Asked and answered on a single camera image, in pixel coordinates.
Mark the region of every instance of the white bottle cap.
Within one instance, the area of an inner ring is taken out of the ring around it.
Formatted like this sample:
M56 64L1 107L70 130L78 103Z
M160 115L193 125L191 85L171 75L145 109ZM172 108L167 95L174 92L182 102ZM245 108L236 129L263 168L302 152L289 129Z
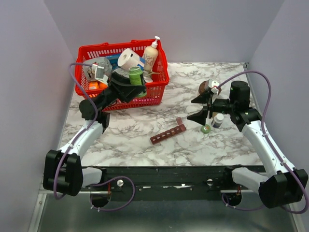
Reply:
M156 48L158 46L158 40L160 40L159 36L155 36L155 41L153 41L153 43L151 44L151 47Z
M216 121L217 123L223 122L223 119L224 119L224 115L223 115L223 114L217 114L217 115L215 116L215 121Z

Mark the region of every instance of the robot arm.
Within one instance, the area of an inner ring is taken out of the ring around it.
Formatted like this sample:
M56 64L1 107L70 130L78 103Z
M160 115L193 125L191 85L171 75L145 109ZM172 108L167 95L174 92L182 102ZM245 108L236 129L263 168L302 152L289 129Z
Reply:
M113 73L108 88L92 98L98 116L95 118L95 109L89 100L83 100L79 109L85 123L80 131L58 151L50 150L45 158L43 187L47 190L54 189L55 175L61 158L66 154L62 168L56 179L57 192L76 196L82 187L102 182L102 170L96 168L82 168L81 160L93 142L107 129L110 114L103 112L106 107L117 99L129 103L138 94L145 90L145 86L130 84L130 80L117 73Z
M250 88L248 84L243 81L232 82L229 99L215 99L214 102L212 102L214 96L212 88L210 81L205 91L191 101L192 103L203 104L203 109L188 116L188 119L205 125L206 118L211 118L214 112L229 114L238 130L255 148L266 171L266 176L264 176L249 171L241 165L236 165L236 167L230 167L228 170L233 182L259 194L261 201L268 208L300 201L303 192L291 173L283 166L283 163L293 170L304 187L308 175L303 169L297 170L284 156L272 137L267 134L279 155L283 158L283 162L280 162L270 147L262 132L261 115L256 109L249 107Z

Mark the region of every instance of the green lid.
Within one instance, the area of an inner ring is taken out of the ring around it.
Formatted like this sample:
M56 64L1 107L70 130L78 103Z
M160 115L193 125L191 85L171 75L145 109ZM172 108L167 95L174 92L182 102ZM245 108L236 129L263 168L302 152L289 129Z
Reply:
M203 132L204 134L208 134L210 131L211 131L211 127L208 124L201 127L201 132Z

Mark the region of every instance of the white cable clip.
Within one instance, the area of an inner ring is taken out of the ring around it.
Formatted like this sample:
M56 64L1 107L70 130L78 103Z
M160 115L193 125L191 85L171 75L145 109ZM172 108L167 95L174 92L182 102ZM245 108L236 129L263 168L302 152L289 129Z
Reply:
M214 94L218 95L219 90L217 89L217 86L214 86L213 88L211 88L211 92L213 92Z
M280 164L283 166L286 163L286 160L282 161Z

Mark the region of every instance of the green container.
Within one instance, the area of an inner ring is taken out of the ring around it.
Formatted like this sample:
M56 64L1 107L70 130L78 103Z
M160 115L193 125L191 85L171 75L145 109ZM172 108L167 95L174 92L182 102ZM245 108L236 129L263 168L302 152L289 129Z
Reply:
M131 85L142 86L145 85L143 71L140 66L135 66L129 69L129 78ZM138 98L146 96L146 90L137 95Z

